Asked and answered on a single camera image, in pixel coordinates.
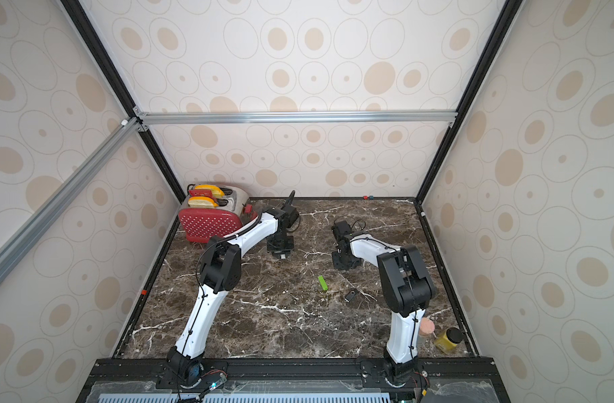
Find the marble tabletop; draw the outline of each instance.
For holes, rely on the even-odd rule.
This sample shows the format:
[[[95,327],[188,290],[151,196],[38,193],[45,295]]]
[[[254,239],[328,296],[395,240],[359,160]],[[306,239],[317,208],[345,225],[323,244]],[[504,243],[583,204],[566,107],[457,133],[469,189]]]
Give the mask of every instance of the marble tabletop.
[[[280,200],[256,200],[279,205]],[[430,270],[437,296],[426,316],[436,334],[456,319],[436,269],[415,207],[407,200],[296,199],[301,216],[295,250],[278,260],[260,242],[242,258],[242,278],[215,317],[206,342],[207,358],[353,358],[382,357],[389,338],[391,311],[381,291],[378,270],[364,262],[334,269],[331,252],[334,220],[357,221],[356,229],[397,245],[414,244]],[[203,244],[186,240],[180,226],[152,287],[123,358],[162,358],[181,334],[197,298],[195,266]],[[318,276],[325,278],[324,292]],[[356,288],[359,294],[345,302]],[[418,343],[421,357],[467,357],[464,343],[444,354],[432,343]]]

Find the aluminum frame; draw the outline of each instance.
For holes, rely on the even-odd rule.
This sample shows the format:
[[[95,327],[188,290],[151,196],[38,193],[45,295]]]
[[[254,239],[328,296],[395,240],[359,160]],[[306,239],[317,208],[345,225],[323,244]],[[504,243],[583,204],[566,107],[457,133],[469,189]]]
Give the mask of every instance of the aluminum frame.
[[[108,136],[79,169],[0,248],[0,283],[138,127],[139,120],[133,117]]]
[[[81,2],[79,0],[61,0],[61,3],[65,12],[67,15],[69,15],[69,19],[72,21],[74,28],[76,28],[81,36],[81,39],[88,47],[90,55],[94,58],[94,61],[97,63],[97,66],[103,73],[103,76],[105,76],[112,91],[115,93],[118,101],[121,103],[121,106],[125,109],[125,112],[128,115],[127,119],[130,117],[135,117],[135,101],[132,98],[132,95],[130,95],[128,87],[121,79],[116,66],[114,63],[112,63],[108,51],[103,46],[99,35],[94,30],[92,22],[88,18],[83,6],[81,6]],[[170,167],[170,164],[168,164],[164,153],[157,145],[157,142],[152,136],[152,133],[150,133],[150,130],[143,127],[142,129],[144,130],[139,131],[141,140],[144,142],[150,156],[157,164],[159,170],[164,175],[164,179],[166,179],[168,186],[170,186],[170,189],[175,194],[175,197],[181,203],[186,197],[186,192],[182,189],[179,181],[177,181],[174,171]]]
[[[217,123],[350,123],[350,122],[453,122],[452,109],[385,110],[385,111],[296,111],[153,114],[139,112],[146,125],[183,125]]]
[[[425,197],[430,191],[430,188],[432,187],[432,183],[439,174],[439,170],[441,169],[448,152],[450,152],[450,149],[455,142],[455,137],[457,137],[459,129],[461,129],[465,118],[468,116],[468,113],[474,104],[474,99],[480,92],[481,86],[484,85],[488,72],[490,71],[490,67],[495,62],[495,59],[497,59],[500,48],[510,32],[512,23],[519,15],[521,5],[524,3],[524,1],[525,0],[506,0],[502,6],[502,11],[495,21],[495,25],[492,28],[490,36],[488,37],[488,41],[483,48],[483,52],[481,52],[479,61],[472,71],[470,81],[468,82],[464,94],[459,101],[456,120],[454,124],[448,127],[448,130],[443,136],[441,144],[439,145],[439,148],[432,159],[430,168],[428,168],[425,178],[421,183],[419,192],[416,194],[418,204],[423,203]]]

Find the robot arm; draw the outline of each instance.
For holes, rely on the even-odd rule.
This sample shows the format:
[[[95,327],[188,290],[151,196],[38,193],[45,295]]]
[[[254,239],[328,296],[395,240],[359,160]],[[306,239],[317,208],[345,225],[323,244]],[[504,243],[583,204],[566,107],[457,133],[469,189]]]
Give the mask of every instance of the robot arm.
[[[293,250],[293,236],[287,229],[298,220],[298,210],[291,205],[295,191],[281,208],[270,207],[257,219],[224,238],[212,237],[197,264],[199,292],[181,336],[168,351],[170,369],[181,379],[184,388],[195,387],[200,381],[200,358],[206,348],[206,338],[217,311],[240,278],[242,256],[258,242],[267,238],[267,250],[285,259]]]
[[[420,252],[414,245],[386,244],[366,232],[352,232],[346,221],[332,226],[338,250],[331,254],[334,267],[349,270],[365,260],[378,268],[392,326],[385,349],[388,378],[401,383],[416,370],[416,337],[420,321],[436,288]]]

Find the red toaster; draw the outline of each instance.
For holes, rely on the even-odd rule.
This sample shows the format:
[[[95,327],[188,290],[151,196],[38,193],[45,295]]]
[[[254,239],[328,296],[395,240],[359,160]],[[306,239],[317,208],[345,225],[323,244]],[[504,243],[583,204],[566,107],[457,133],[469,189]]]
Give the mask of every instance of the red toaster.
[[[189,185],[188,197],[179,210],[179,221],[189,242],[207,243],[223,237],[255,218],[247,193],[235,187]]]

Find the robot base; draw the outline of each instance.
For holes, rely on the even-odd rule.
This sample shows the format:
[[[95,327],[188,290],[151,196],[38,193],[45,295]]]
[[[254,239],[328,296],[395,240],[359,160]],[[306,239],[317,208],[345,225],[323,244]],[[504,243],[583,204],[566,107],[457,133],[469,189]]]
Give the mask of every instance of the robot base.
[[[392,356],[387,352],[387,348],[383,350],[383,368],[385,377],[392,385],[402,385],[406,383],[413,373],[417,372],[418,356],[407,362],[397,364],[392,359]]]
[[[166,366],[177,378],[177,383],[182,388],[189,389],[197,387],[197,383],[201,381],[202,364],[200,360],[201,356],[195,359],[183,356],[177,347],[173,346],[168,351]]]
[[[272,235],[267,238],[267,252],[278,259],[285,259],[293,250],[293,235]]]
[[[331,252],[331,261],[337,270],[350,270],[363,264],[363,259],[340,252]]]

